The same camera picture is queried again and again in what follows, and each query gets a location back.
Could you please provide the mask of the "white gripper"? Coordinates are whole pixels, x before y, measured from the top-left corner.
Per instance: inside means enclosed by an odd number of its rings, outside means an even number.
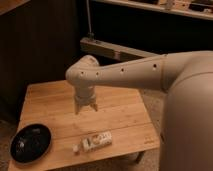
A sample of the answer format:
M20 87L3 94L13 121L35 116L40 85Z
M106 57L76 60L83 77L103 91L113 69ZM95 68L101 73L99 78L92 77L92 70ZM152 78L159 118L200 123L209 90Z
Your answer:
M91 108L93 108L96 112L98 111L98 105L95 103L96 102L96 96L88 96L88 97L80 97L78 95L74 96L74 99L78 105L75 105L75 114L78 115L81 106L88 106L90 105Z

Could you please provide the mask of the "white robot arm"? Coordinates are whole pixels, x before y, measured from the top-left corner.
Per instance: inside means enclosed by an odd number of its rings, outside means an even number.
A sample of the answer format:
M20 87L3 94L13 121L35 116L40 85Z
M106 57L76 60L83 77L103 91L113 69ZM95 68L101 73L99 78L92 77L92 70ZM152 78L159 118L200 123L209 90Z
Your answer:
M165 92L159 171L213 171L213 51L168 53L106 66L85 55L65 77L75 88L77 109L96 104L96 86Z

